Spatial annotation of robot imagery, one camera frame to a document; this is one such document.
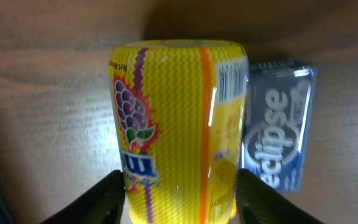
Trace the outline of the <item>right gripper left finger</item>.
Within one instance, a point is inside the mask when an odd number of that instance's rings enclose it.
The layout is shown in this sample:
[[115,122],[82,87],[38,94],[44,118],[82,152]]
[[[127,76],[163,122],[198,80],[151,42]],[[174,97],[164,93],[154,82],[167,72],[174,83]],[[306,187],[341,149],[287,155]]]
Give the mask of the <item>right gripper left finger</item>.
[[114,170],[42,224],[118,224],[125,202],[123,173]]

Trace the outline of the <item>yellow candy roll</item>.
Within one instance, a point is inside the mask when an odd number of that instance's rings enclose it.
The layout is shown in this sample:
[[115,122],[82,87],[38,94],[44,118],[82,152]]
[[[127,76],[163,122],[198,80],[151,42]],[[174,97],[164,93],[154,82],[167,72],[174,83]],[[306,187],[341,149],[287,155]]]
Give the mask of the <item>yellow candy roll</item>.
[[116,47],[109,85],[133,223],[227,223],[248,81],[242,45],[146,40]]

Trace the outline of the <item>blue Eclipse mint tin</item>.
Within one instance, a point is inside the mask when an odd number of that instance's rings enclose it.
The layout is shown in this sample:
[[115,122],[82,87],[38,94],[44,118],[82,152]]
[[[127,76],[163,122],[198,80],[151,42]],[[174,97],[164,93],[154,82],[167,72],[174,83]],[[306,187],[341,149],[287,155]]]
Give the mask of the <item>blue Eclipse mint tin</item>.
[[250,67],[239,168],[280,193],[301,185],[317,74],[296,60]]

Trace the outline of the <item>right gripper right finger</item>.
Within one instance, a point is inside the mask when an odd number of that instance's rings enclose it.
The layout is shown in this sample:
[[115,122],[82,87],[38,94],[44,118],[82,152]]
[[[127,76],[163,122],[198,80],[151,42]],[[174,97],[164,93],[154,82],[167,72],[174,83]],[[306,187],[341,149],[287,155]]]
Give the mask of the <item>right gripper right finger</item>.
[[236,206],[242,224],[323,224],[247,169],[239,169]]

